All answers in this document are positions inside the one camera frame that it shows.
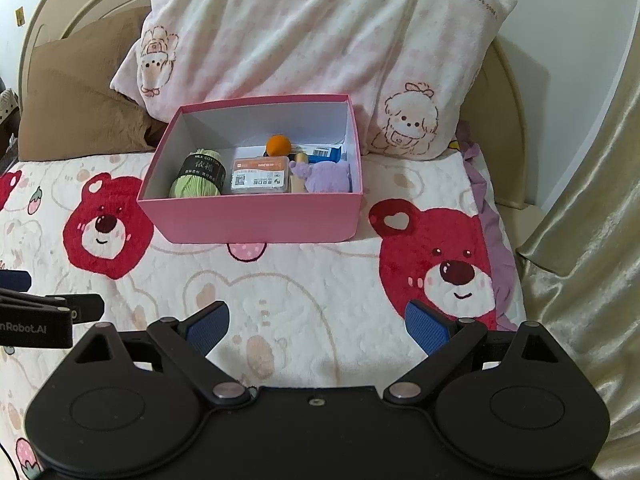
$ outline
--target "brown pillow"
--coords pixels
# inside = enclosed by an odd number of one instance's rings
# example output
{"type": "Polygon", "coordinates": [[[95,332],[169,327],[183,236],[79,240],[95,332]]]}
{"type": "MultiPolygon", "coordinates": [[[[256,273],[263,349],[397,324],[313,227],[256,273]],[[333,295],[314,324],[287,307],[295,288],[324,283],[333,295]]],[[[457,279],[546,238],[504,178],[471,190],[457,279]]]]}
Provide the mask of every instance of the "brown pillow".
{"type": "Polygon", "coordinates": [[[152,149],[150,142],[166,125],[109,88],[148,13],[148,7],[121,12],[33,49],[18,132],[20,160],[152,149]]]}

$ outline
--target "pink box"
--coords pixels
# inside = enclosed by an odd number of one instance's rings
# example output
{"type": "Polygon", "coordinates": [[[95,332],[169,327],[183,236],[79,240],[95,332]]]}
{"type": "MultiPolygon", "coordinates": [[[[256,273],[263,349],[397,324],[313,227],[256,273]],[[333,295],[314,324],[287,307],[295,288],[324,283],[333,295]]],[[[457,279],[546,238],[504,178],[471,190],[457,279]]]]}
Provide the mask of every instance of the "pink box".
{"type": "Polygon", "coordinates": [[[172,243],[319,243],[353,237],[362,203],[362,167],[347,95],[232,99],[181,107],[169,123],[138,194],[138,204],[172,243]],[[282,133],[294,144],[341,144],[351,193],[271,193],[167,198],[184,159],[216,150],[227,172],[235,158],[261,156],[282,133]]]}

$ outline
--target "wall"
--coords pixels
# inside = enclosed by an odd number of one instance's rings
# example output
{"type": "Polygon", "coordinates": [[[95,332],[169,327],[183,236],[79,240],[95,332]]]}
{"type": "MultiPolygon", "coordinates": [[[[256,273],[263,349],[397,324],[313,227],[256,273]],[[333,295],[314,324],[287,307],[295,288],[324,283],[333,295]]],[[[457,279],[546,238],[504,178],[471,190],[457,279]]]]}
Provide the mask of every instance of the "wall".
{"type": "Polygon", "coordinates": [[[500,37],[524,102],[527,199],[548,210],[604,118],[638,0],[518,0],[500,37]]]}
{"type": "Polygon", "coordinates": [[[0,0],[0,77],[8,88],[18,89],[18,64],[29,20],[40,0],[0,0]],[[24,7],[26,23],[18,27],[15,9],[24,7]]]}

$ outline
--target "purple plush toy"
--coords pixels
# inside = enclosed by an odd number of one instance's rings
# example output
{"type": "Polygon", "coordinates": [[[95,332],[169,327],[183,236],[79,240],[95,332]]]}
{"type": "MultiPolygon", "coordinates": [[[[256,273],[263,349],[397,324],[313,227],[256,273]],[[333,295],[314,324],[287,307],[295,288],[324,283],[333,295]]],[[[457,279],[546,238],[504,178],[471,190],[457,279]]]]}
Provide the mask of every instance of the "purple plush toy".
{"type": "Polygon", "coordinates": [[[351,190],[349,163],[322,161],[315,164],[306,162],[289,163],[291,172],[305,181],[309,193],[348,193],[351,190]]]}

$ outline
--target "black robotic gripper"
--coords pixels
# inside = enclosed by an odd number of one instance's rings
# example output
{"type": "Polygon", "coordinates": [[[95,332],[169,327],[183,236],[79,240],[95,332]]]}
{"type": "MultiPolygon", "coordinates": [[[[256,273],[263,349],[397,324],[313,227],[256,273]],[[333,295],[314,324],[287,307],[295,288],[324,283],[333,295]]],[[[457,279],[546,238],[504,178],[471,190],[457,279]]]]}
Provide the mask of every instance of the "black robotic gripper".
{"type": "Polygon", "coordinates": [[[489,332],[411,302],[429,356],[382,399],[245,388],[206,359],[228,323],[219,301],[145,332],[94,325],[27,410],[39,480],[597,478],[609,415],[539,323],[489,332]]]}

